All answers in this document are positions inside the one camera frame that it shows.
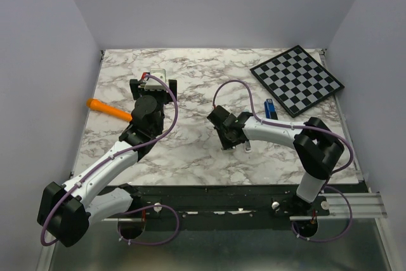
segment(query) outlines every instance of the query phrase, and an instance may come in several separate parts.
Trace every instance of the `white cylinder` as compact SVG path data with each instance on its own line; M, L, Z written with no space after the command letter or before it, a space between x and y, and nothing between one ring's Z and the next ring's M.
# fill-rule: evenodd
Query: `white cylinder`
M325 180L319 180L309 173L305 173L296 190L296 195L304 201L312 203L322 189L324 182Z

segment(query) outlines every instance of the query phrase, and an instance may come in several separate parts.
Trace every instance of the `table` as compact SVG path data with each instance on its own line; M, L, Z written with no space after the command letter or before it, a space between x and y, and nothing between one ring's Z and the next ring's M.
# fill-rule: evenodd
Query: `table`
M174 131L141 162L128 168L111 185L231 185L299 183L304 169L296 152L280 145L251 142L247 154L239 145L234 153L221 151L213 125L206 119L213 109L214 92L229 79L241 79L252 89L255 109L265 116L263 102L271 94L252 76L249 68L285 51L284 49L151 49L107 50L96 85L95 98L128 112L134 101L129 80L140 78L151 68L166 69L167 77L178 80L179 119ZM320 62L317 50L307 52ZM217 104L239 114L249 108L246 89L229 84ZM343 135L333 97L292 119L275 101L282 121L321 118L333 132ZM166 106L165 126L173 119L173 106ZM91 111L82 138L74 174L79 175L118 140L128 124ZM344 152L339 165L346 163ZM331 183L358 183L354 165L334 175Z

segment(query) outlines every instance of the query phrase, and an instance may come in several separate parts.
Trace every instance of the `cable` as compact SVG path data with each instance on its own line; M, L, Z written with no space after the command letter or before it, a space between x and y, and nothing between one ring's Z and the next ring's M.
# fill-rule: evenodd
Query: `cable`
M251 93L251 90L250 90L249 87L248 87L248 84L247 84L246 82L244 82L244 81L240 81L239 79L232 79L231 81L227 81L227 82L223 83L223 84L217 89L217 91L216 91L216 93L214 94L214 97L213 97L213 107L214 107L214 108L216 108L216 97L217 97L217 94L219 93L220 89L221 89L223 86L225 86L225 85L227 85L227 84L229 84L229 83L240 83L240 84L243 84L243 85L247 88L247 90L248 90L248 95L249 95L249 102L250 102L250 104L251 104L251 112L252 112L252 115L254 116L254 118L255 118L257 121L261 122L262 124L270 125L270 126L275 126L275 127L281 127L281 128L308 129L308 130L319 131L319 132L321 132L321 133L325 133L326 135L336 137L337 139L339 139L340 141L342 141L342 142L345 144L345 146L347 146L347 148L348 148L348 150L349 150L349 152L350 152L350 159L348 160L348 162L347 162L346 164L344 164L344 165L341 166L340 168L337 168L337 169L335 169L334 171L332 171L332 174L338 173L339 171L342 171L343 169L346 169L346 168L347 168L348 166L350 166L350 164L353 162L353 160L354 160L354 151L353 151L353 149L352 149L350 143L349 143L346 139L344 139L342 136L337 135L336 133L333 133L333 132L331 132L331 131L329 131L329 130L325 130L325 129L322 129L322 128L313 127L313 126L300 126L300 125L293 125L293 126L291 126L291 125L288 125L288 124L282 124L282 123L269 122L269 121L264 121L264 120L262 120L260 117L258 117L258 115L257 115L256 112L255 112L255 109L254 109L254 100L252 99L252 93Z
M166 206L166 205L164 205L164 204L154 204L153 206L144 206L143 208L140 208L140 209L135 209L135 210L133 210L133 211L124 212L124 213L121 213L121 215L128 215L128 214L132 214L132 213L137 213L137 212L144 211L144 210L146 210L146 209L152 209L152 208L166 208L166 209L170 210L170 211L173 213L173 215L175 215L175 218L176 218L176 228L175 228L175 231L173 232L173 234L172 234L171 236L169 236L167 239L164 239L163 241L157 241L157 242L143 242L143 241L136 241L136 240L134 240L134 239L125 239L125 238L123 238L123 236L122 236L122 234L121 234L121 228L119 227L119 228L118 228L118 233L119 233L119 235L120 235L119 241L124 240L124 241L128 242L129 244L141 244L142 246L160 246L161 244L166 244L167 242L169 242L169 241L171 241L172 239L174 239L174 238L178 235L179 226L180 226L180 221L179 221L179 216L178 216L178 214L177 214L176 211L175 211L173 208L171 208L170 206Z
M294 221L292 221L292 226L291 226L291 228L292 228L292 231L293 231L294 235L296 235L297 238L300 238L300 239L302 239L302 240L304 240L304 241L310 241L310 242L330 242L330 241L336 241L337 239L342 238L342 236L344 236L345 234L347 234L348 231L350 230L350 228L351 228L351 226L352 226L352 224L353 224L353 210L351 209L351 205L350 205L350 202L348 201L348 198L345 197L345 195L344 195L342 192L340 192L338 189L336 189L336 188L334 188L334 187L325 186L324 188L333 190L333 191L335 191L336 193L340 194L341 197L342 197L342 198L345 200L345 202L347 203L348 211L350 212L350 220L348 221L347 227L346 227L340 234L338 234L338 235L335 236L335 237L331 237L331 238L327 238L327 239L310 239L310 238L303 237L302 235L300 235L300 233L299 233L299 228L298 228L298 226L297 226L297 223L294 222Z
M156 80L158 83L160 83L161 85L163 85L163 87L165 88L165 90L169 93L169 95L172 98L172 101L174 102L174 107L175 107L175 115L173 118L173 122L172 125L168 128L167 131L165 131L163 134L161 134L158 138L153 139L149 142L146 143L142 143L133 147L130 147L128 149L123 149L120 150L119 152L116 152L113 156L117 157L119 155L122 155L126 152L129 152L130 150L137 150L140 149L142 147L157 143L159 140L165 138L171 131L172 129L175 127L176 121L178 120L178 102L176 101L176 98L173 94L173 92L169 89L169 87L167 86L167 84L165 84L164 81L162 81L161 79L159 79L156 76L151 76L149 74L145 75L144 77L146 78L151 78ZM111 158L106 158L104 159L102 162L100 162L99 164L97 164L92 170L89 171L89 173L87 173L86 175L84 175L80 180L79 180L79 184L85 182L93 173L95 173L98 169L100 169L104 164L108 163L109 161L111 161ZM56 210L61 206L61 204L65 201L65 199L67 197L69 197L76 189L78 189L77 185L75 184L56 204L55 206L52 208L52 210L49 212L48 217L45 219L44 225L43 225L43 229L41 230L41 244L45 247L51 246L54 243L56 243L58 241L58 239L54 239L51 242L46 242L45 241L45 234L46 234L46 229L48 228L49 222L51 221L53 215L55 214Z

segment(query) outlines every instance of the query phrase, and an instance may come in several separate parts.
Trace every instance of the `gray backdrop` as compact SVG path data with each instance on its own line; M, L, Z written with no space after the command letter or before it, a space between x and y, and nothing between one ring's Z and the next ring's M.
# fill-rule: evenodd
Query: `gray backdrop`
M354 0L75 0L102 48L326 47Z
M73 0L1 0L0 270L35 270L43 188L69 177L100 52Z
M356 0L328 50L365 177L380 191L406 266L406 0Z

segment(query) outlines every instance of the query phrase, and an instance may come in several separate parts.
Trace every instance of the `orange handle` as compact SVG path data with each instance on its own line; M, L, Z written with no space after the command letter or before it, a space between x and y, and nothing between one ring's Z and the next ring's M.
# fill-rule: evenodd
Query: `orange handle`
M119 110L117 108L108 106L95 98L90 98L86 102L86 105L91 110L101 111L101 112L104 112L105 114L110 114L111 116L118 117L119 119L122 119L127 122L132 120L131 114L129 114L125 111Z

